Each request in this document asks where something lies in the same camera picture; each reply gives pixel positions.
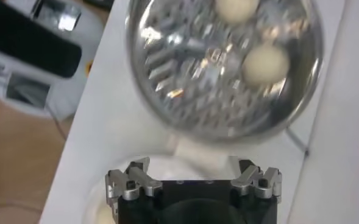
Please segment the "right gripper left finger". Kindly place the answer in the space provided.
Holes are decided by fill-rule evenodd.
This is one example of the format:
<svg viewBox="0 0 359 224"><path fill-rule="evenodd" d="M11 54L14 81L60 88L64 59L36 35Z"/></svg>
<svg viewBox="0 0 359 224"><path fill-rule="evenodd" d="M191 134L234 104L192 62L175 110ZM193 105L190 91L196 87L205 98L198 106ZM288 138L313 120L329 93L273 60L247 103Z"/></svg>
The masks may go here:
<svg viewBox="0 0 359 224"><path fill-rule="evenodd" d="M148 197L156 196L163 189L163 183L147 174L149 164L150 158L144 157L131 161L124 172L109 170L105 175L106 203L114 205L120 197L126 201L137 200L140 189Z"/></svg>

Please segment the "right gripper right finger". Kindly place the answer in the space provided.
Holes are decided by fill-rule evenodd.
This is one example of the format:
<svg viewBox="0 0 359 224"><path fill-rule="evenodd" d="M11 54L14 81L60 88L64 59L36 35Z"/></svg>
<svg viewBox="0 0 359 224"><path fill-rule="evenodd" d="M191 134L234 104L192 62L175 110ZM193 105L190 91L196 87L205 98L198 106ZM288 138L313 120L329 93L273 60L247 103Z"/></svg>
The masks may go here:
<svg viewBox="0 0 359 224"><path fill-rule="evenodd" d="M269 167L264 172L249 159L230 158L230 162L235 174L230 185L240 196L254 194L262 200L282 201L282 173L278 168Z"/></svg>

